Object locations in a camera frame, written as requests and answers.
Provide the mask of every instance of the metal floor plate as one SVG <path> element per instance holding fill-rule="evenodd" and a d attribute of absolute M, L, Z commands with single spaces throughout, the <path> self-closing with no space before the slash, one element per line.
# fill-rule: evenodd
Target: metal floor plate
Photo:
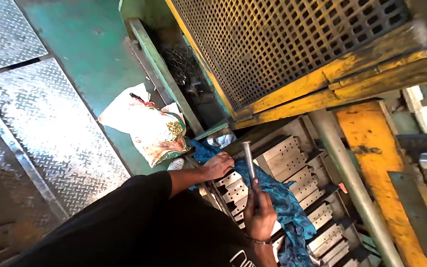
<path fill-rule="evenodd" d="M 69 215 L 129 178 L 53 58 L 0 73 L 0 117 Z"/>
<path fill-rule="evenodd" d="M 18 206 L 16 223 L 25 224 L 27 229 L 37 228 L 38 233 L 48 233 L 60 224 L 49 205 L 24 172 L 14 153 L 0 137 L 0 181 L 10 199 Z"/>
<path fill-rule="evenodd" d="M 47 55 L 13 0 L 0 0 L 0 68 Z"/>

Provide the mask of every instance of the steel rod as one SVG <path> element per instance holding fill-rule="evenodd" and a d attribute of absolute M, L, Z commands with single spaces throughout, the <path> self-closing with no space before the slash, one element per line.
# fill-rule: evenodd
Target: steel rod
<path fill-rule="evenodd" d="M 334 161 L 352 202 L 369 229 L 383 262 L 389 267 L 403 267 L 403 261 L 388 233 L 386 223 L 371 201 L 352 159 L 339 137 L 334 125 L 335 118 L 325 109 L 310 112 L 308 115 Z"/>

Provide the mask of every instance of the perforated metal guard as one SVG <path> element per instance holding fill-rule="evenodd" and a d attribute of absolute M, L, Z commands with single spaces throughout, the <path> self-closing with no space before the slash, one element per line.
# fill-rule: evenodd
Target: perforated metal guard
<path fill-rule="evenodd" d="M 172 0 L 234 110 L 402 25 L 402 0 Z"/>

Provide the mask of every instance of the sneaker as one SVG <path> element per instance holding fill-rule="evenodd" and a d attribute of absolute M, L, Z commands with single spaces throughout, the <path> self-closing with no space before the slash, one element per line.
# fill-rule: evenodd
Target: sneaker
<path fill-rule="evenodd" d="M 169 164 L 168 171 L 175 171 L 180 170 L 182 167 L 184 167 L 184 159 L 183 158 L 176 158 L 174 161 Z"/>

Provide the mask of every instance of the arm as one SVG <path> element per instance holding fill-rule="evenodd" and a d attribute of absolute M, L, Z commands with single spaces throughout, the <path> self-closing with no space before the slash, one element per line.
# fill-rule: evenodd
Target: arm
<path fill-rule="evenodd" d="M 258 198 L 259 207 L 257 210 L 254 210 L 253 194 L 250 193 L 243 212 L 246 233 L 251 239 L 268 243 L 278 216 L 276 215 L 268 193 L 261 191 L 258 185 L 258 179 L 254 180 L 252 189 L 255 191 L 255 195 Z M 252 241 L 252 243 L 261 267 L 277 266 L 273 254 L 273 246 L 260 244 L 254 241 Z"/>
<path fill-rule="evenodd" d="M 170 197 L 200 182 L 223 177 L 234 166 L 235 161 L 233 158 L 227 152 L 220 152 L 202 167 L 189 170 L 168 171 L 172 180 Z"/>
<path fill-rule="evenodd" d="M 131 255 L 156 210 L 200 181 L 220 178 L 233 166 L 226 153 L 203 167 L 137 175 L 95 201 L 23 252 L 12 266 L 112 266 Z"/>

